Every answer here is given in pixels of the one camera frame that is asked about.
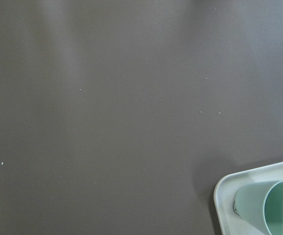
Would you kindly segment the green plastic cup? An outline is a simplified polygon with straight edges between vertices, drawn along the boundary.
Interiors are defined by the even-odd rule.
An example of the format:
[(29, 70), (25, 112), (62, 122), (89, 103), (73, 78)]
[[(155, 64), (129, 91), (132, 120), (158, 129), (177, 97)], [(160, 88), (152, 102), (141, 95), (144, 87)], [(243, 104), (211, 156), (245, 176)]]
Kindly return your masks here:
[(233, 210), (265, 235), (283, 235), (283, 180), (258, 182), (241, 187)]

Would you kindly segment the cream serving tray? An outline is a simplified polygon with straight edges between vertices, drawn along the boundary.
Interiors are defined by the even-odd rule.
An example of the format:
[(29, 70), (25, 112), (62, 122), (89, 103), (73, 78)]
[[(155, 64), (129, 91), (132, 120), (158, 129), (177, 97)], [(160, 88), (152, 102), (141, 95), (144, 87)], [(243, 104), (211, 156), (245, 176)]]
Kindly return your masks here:
[(224, 235), (263, 235), (233, 210), (237, 191), (248, 184), (283, 180), (283, 162), (227, 175), (214, 190), (214, 203)]

